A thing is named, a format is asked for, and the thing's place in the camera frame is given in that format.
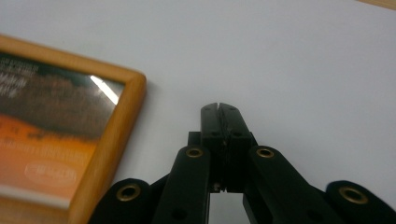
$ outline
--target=white surface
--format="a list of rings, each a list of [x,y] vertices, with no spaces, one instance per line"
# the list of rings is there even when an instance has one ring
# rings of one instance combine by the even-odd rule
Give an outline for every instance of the white surface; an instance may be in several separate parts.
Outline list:
[[[0,32],[143,71],[115,181],[166,175],[200,108],[238,107],[313,186],[346,179],[396,208],[396,12],[356,1],[3,0]],[[212,195],[210,223],[248,223]]]

